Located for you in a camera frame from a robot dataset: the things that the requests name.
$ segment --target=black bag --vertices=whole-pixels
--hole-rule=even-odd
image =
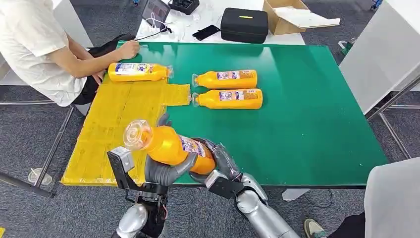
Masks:
[[[268,16],[265,11],[226,8],[220,30],[227,41],[263,43],[268,34]]]

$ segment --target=yellow plastic sheet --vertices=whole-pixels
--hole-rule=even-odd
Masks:
[[[156,124],[165,106],[190,103],[190,85],[167,84],[166,81],[113,83],[105,78],[99,87],[76,146],[61,179],[64,185],[116,185],[106,152],[123,145],[128,123],[146,119]],[[144,182],[146,153],[133,152],[135,168],[129,175],[135,183]]]

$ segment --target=metal table leg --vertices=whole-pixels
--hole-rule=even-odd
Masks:
[[[21,188],[23,190],[36,193],[36,194],[41,195],[41,196],[46,197],[46,198],[54,197],[54,194],[52,192],[45,191],[45,190],[43,190],[39,187],[33,186],[33,185],[31,185],[27,182],[21,181],[17,178],[14,178],[10,175],[7,175],[7,174],[3,173],[3,172],[0,172],[0,181],[6,182],[10,185],[16,186],[16,187]]]
[[[70,106],[70,110],[67,112],[67,115],[64,118],[63,123],[61,124],[60,130],[58,131],[58,134],[55,137],[54,144],[52,144],[52,147],[50,151],[48,152],[47,159],[45,159],[44,165],[42,166],[41,173],[38,176],[37,181],[35,182],[36,187],[41,186],[41,182],[44,179],[45,174],[47,173],[47,169],[50,166],[51,160],[53,159],[55,151],[57,150],[58,144],[60,143],[61,138],[63,137],[64,131],[67,128],[67,124],[68,124],[68,121],[70,120],[73,110],[74,110],[74,107]]]
[[[388,109],[414,109],[419,110],[420,106],[417,105],[391,105],[388,107]]]
[[[383,114],[383,112],[386,109],[420,109],[420,106],[415,106],[415,105],[393,105],[393,103],[395,103],[399,98],[401,98],[402,96],[404,96],[407,92],[409,92],[412,88],[414,88],[419,83],[420,83],[420,75],[415,80],[413,80],[412,82],[410,82],[409,84],[407,84],[394,97],[392,97],[388,102],[386,102],[384,105],[382,105],[382,107],[380,107],[376,112],[374,112],[372,115],[370,115],[370,117],[367,118],[367,120],[369,121],[375,115],[379,115],[380,116],[380,118],[382,119],[382,121],[385,124],[386,128],[391,133],[392,137],[394,138],[394,140],[397,143],[398,147],[400,148],[401,152],[403,152],[403,154],[406,157],[406,159],[410,159],[411,156],[408,153],[407,149],[405,148],[405,146],[404,146],[403,142],[401,141],[401,139],[398,137],[397,133],[392,128],[392,126],[389,123],[388,119]]]
[[[382,113],[388,107],[390,107],[393,103],[395,103],[399,98],[401,98],[405,93],[409,92],[412,88],[414,88],[420,82],[420,76],[418,76],[415,80],[407,84],[401,91],[399,91],[394,97],[392,97],[388,102],[386,102],[382,107],[380,107],[376,112],[374,112],[367,120],[371,120],[378,113]]]
[[[55,104],[53,101],[43,100],[43,101],[22,101],[22,102],[0,102],[0,105],[45,105],[45,104]],[[51,160],[57,150],[58,144],[63,137],[64,131],[67,128],[68,121],[70,120],[71,114],[73,113],[74,107],[71,105],[70,110],[67,112],[66,117],[64,118],[63,123],[61,124],[60,130],[58,131],[57,136],[55,137],[54,143],[52,144],[52,148],[50,149],[47,158],[42,166],[42,170],[40,175],[38,176],[37,181],[34,185],[21,181],[17,178],[14,178],[10,175],[7,175],[3,172],[0,172],[0,181],[6,182],[10,185],[19,187],[23,190],[36,193],[43,197],[52,198],[54,194],[52,192],[48,192],[40,188],[42,180],[44,180],[45,174],[47,173],[47,169],[50,166]]]
[[[391,133],[395,142],[397,142],[398,147],[400,147],[400,150],[403,152],[406,159],[410,159],[411,158],[410,154],[408,153],[408,151],[407,151],[406,147],[404,146],[403,142],[401,141],[401,139],[398,137],[397,133],[395,133],[394,129],[392,128],[392,126],[389,123],[386,116],[383,113],[379,113],[379,116],[381,117],[381,119],[382,119],[383,123],[385,124],[386,128],[388,129],[388,131]]]
[[[45,105],[45,104],[56,104],[56,103],[51,101],[51,100],[21,101],[21,102],[0,102],[0,106]]]

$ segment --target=person's arm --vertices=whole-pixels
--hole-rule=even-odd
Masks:
[[[128,41],[111,53],[88,60],[77,59],[69,47],[63,47],[47,54],[47,57],[73,77],[83,78],[108,68],[111,63],[135,57],[139,47],[137,41]]]
[[[67,33],[66,35],[68,38],[68,48],[78,59],[90,60],[94,58],[83,46],[74,41]]]

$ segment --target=orange bottle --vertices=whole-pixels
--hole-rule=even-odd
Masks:
[[[196,152],[197,161],[191,171],[206,175],[215,168],[207,146],[178,135],[170,126],[152,127],[145,120],[132,121],[125,129],[124,144],[130,150],[145,150],[152,159],[167,165],[178,165],[189,152]]]
[[[253,69],[214,72],[202,75],[193,74],[193,86],[203,86],[209,89],[241,89],[257,86],[257,72]]]
[[[157,63],[112,63],[108,68],[113,82],[159,81],[172,78],[172,66]]]
[[[259,109],[263,105],[261,89],[210,90],[193,93],[193,106],[210,109]]]

